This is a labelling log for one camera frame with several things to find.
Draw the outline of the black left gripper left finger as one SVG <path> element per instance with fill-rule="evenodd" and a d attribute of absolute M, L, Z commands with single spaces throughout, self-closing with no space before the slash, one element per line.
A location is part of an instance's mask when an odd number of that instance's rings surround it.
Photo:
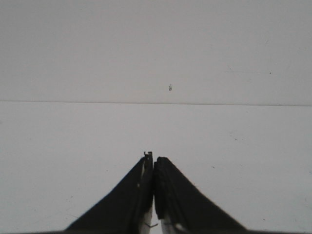
<path fill-rule="evenodd" d="M 153 208 L 153 153 L 139 162 L 67 231 L 149 231 Z"/>

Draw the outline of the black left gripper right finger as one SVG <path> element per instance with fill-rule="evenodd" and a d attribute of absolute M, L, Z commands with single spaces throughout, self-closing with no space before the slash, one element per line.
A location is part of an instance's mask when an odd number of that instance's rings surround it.
<path fill-rule="evenodd" d="M 203 195 L 166 157 L 154 163 L 155 209 L 162 230 L 245 230 Z"/>

